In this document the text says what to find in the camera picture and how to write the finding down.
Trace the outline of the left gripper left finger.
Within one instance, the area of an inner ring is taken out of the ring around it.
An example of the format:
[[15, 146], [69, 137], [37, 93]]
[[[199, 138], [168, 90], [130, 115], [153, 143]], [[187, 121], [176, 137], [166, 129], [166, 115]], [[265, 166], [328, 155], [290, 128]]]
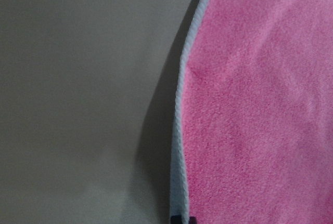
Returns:
[[182, 224], [182, 216], [181, 215], [171, 216], [170, 224]]

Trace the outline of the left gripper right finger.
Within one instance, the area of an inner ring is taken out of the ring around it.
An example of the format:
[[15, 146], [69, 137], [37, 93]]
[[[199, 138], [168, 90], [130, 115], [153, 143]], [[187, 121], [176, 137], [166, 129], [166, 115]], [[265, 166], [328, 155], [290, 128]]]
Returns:
[[188, 224], [197, 224], [197, 219], [194, 216], [189, 217]]

